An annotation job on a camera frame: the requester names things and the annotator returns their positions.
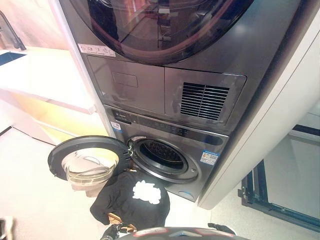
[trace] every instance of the washing machine door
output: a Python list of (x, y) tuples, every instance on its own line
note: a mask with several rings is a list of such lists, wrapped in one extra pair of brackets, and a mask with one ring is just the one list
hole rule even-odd
[(221, 38), (253, 0), (70, 0), (88, 28), (138, 63), (187, 59)]
[(73, 189), (105, 183), (129, 166), (128, 146), (107, 136), (80, 136), (62, 142), (48, 156), (56, 177), (68, 180)]
[(198, 176), (198, 168), (191, 159), (172, 143), (145, 136), (128, 141), (133, 162), (149, 174), (165, 181), (184, 184)]

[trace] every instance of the sink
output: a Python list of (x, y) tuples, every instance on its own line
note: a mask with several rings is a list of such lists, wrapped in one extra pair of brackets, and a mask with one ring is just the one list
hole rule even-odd
[(6, 63), (9, 63), (13, 60), (21, 58), (25, 56), (25, 54), (15, 53), (15, 52), (6, 52), (0, 55), (0, 66)]

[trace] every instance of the door glass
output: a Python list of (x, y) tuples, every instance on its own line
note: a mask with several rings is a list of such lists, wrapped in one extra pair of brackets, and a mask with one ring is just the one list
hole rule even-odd
[(106, 182), (118, 161), (119, 157), (113, 151), (93, 147), (68, 154), (61, 164), (72, 185), (93, 186)]
[(143, 64), (176, 63), (221, 38), (253, 0), (71, 0), (108, 47)]
[(319, 232), (319, 172), (320, 100), (242, 181), (242, 204)]

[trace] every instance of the wall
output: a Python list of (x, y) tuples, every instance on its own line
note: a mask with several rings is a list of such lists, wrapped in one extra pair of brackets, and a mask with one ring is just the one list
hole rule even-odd
[(48, 0), (0, 0), (0, 11), (25, 46), (68, 49)]

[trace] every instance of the washing machine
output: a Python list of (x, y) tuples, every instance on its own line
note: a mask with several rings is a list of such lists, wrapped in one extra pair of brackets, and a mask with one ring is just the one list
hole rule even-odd
[(50, 171), (75, 190), (103, 187), (124, 169), (144, 171), (195, 202), (228, 136), (107, 107), (116, 138), (81, 136), (55, 147)]
[(301, 0), (60, 0), (111, 106), (231, 135)]

